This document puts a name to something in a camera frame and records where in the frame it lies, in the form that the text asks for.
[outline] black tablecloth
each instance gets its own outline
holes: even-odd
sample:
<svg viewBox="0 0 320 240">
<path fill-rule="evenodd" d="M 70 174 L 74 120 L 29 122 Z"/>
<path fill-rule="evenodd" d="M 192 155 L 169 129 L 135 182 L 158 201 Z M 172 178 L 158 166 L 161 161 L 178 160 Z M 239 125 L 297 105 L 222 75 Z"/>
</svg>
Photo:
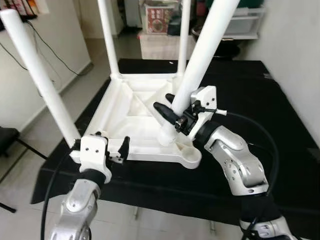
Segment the black tablecloth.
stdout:
<svg viewBox="0 0 320 240">
<path fill-rule="evenodd" d="M 121 59 L 119 69 L 126 74 L 173 73 L 177 69 L 177 62 Z M 108 84 L 109 80 L 76 121 L 81 134 L 88 126 Z M 317 239 L 320 219 L 319 160 L 312 152 L 319 150 L 263 63 L 213 60 L 201 85 L 217 87 L 219 109 L 251 117 L 271 133 L 280 152 L 274 200 L 293 232 Z M 214 115 L 213 120 L 241 135 L 246 141 L 271 149 L 263 134 L 249 123 L 231 116 Z M 231 195 L 217 161 L 201 146 L 196 147 L 202 151 L 202 160 L 199 167 L 192 170 L 179 163 L 127 161 L 123 166 L 114 164 L 112 180 L 103 187 L 101 199 L 239 224 L 240 198 Z M 67 149 L 66 142 L 62 140 L 41 167 L 32 204 L 44 200 L 50 177 Z M 268 174 L 272 161 L 270 155 L 254 147 L 251 151 L 259 157 Z M 74 179 L 78 170 L 79 165 L 71 159 L 65 161 L 51 197 L 66 194 L 69 191 L 68 182 Z"/>
</svg>

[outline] floor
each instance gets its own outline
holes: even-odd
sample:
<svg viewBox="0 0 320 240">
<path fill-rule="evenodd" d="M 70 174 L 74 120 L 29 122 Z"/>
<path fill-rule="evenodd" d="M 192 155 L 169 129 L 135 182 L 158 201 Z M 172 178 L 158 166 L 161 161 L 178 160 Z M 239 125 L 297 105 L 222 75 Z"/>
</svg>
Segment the floor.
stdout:
<svg viewBox="0 0 320 240">
<path fill-rule="evenodd" d="M 102 39 L 86 41 L 94 68 L 87 75 L 78 77 L 62 93 L 71 117 L 76 120 L 110 74 L 108 58 Z M 115 39 L 119 58 L 141 58 L 140 44 L 136 35 L 127 34 Z M 62 139 L 52 116 L 44 111 L 36 123 L 21 137 L 28 144 L 48 156 Z M 8 153 L 10 158 L 1 159 L 0 169 L 8 165 L 25 149 L 14 144 Z M 29 204 L 38 170 L 44 160 L 26 151 L 19 163 L 0 184 L 0 202 L 17 208 L 12 214 L 0 208 L 0 239 L 40 239 L 42 203 Z M 58 219 L 63 195 L 50 200 L 46 221 L 46 236 Z M 215 223 L 215 231 L 205 219 L 179 216 L 151 209 L 140 208 L 138 218 L 135 207 L 98 200 L 98 213 L 91 223 L 92 239 L 101 240 L 230 240 L 240 239 L 237 226 Z"/>
</svg>

